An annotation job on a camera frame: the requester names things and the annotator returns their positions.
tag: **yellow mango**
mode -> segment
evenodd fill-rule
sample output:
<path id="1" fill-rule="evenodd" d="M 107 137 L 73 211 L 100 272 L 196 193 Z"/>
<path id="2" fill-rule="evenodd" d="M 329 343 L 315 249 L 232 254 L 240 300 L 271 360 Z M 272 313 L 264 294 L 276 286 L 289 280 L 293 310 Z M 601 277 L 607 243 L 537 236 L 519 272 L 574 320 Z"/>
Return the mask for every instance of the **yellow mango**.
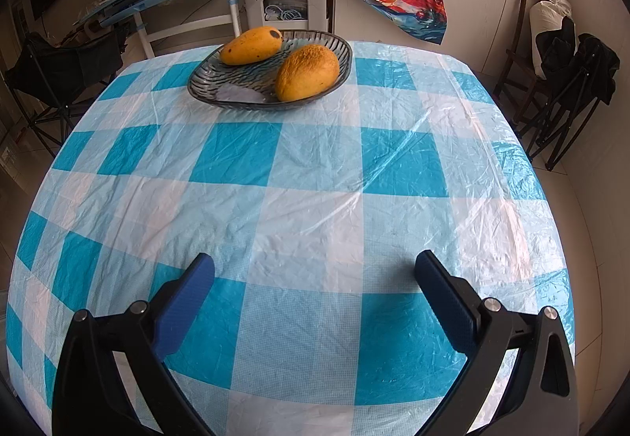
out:
<path id="1" fill-rule="evenodd" d="M 245 31 L 224 45 L 219 57 L 226 65 L 247 65 L 272 57 L 282 46 L 282 34 L 271 26 Z"/>
<path id="2" fill-rule="evenodd" d="M 278 100 L 291 102 L 321 93 L 335 84 L 339 60 L 323 45 L 305 45 L 294 50 L 278 70 L 275 92 Z"/>

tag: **metal screw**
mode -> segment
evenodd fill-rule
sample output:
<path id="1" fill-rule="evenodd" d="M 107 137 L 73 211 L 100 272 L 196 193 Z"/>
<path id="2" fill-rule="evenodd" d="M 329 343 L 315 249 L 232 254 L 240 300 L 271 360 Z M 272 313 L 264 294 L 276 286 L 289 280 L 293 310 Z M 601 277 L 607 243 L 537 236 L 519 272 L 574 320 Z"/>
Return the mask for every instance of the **metal screw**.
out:
<path id="1" fill-rule="evenodd" d="M 131 310 L 131 313 L 140 315 L 141 313 L 144 313 L 147 309 L 147 303 L 146 301 L 135 301 L 131 304 L 129 309 Z"/>
<path id="2" fill-rule="evenodd" d="M 555 321 L 558 318 L 558 310 L 556 310 L 552 306 L 546 306 L 544 312 L 547 319 Z"/>
<path id="3" fill-rule="evenodd" d="M 489 297 L 484 300 L 483 306 L 485 306 L 491 312 L 498 312 L 501 309 L 501 303 L 498 299 Z"/>
<path id="4" fill-rule="evenodd" d="M 78 323 L 83 322 L 85 319 L 87 319 L 87 310 L 79 310 L 74 314 L 73 319 Z"/>

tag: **tablecloth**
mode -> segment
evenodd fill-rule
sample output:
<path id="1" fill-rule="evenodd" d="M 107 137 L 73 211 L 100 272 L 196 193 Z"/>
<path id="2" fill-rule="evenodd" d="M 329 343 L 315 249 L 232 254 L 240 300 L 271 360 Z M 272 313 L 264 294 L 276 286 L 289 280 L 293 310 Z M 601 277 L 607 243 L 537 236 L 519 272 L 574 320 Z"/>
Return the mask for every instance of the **tablecloth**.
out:
<path id="1" fill-rule="evenodd" d="M 185 85 L 212 50 L 198 48 L 132 64 L 81 119 L 33 203 L 7 307 L 11 380 L 48 434 L 73 312 L 150 299 L 200 251 L 217 279 L 166 364 L 219 436 L 414 434 L 465 359 L 413 279 L 424 249 L 482 298 L 555 306 L 573 347 L 549 205 L 483 86 L 446 55 L 352 47 L 348 81 L 297 110 L 196 101 Z"/>

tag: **oval glass plate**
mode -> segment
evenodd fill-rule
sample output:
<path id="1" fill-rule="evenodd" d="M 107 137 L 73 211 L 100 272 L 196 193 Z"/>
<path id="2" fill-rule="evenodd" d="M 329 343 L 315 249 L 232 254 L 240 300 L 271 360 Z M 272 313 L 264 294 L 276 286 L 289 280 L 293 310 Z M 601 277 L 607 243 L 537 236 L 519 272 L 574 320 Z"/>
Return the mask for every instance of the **oval glass plate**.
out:
<path id="1" fill-rule="evenodd" d="M 213 51 L 188 78 L 188 91 L 201 102 L 219 107 L 283 110 L 308 104 L 339 88 L 350 75 L 352 49 L 348 42 L 324 31 L 283 30 L 282 47 L 269 59 L 249 65 L 229 66 L 221 62 L 223 47 Z M 327 90 L 301 100 L 281 102 L 275 95 L 280 65 L 295 49 L 308 44 L 323 45 L 339 60 L 339 76 Z"/>

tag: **desk leg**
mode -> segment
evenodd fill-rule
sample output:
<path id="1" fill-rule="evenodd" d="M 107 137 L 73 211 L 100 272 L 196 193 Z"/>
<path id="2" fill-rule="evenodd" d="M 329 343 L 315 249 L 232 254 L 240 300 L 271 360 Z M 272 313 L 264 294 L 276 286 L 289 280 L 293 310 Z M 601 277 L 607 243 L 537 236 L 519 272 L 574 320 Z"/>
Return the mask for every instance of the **desk leg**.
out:
<path id="1" fill-rule="evenodd" d="M 241 24 L 238 20 L 238 0 L 229 0 L 230 15 L 232 16 L 232 27 L 234 28 L 234 36 L 241 34 Z"/>
<path id="2" fill-rule="evenodd" d="M 143 22 L 143 18 L 140 16 L 139 11 L 133 14 L 133 21 L 138 29 L 138 36 L 140 37 L 140 42 L 143 45 L 144 54 L 146 54 L 147 59 L 155 58 L 156 55 L 153 53 L 151 43 L 147 40 L 146 24 Z"/>

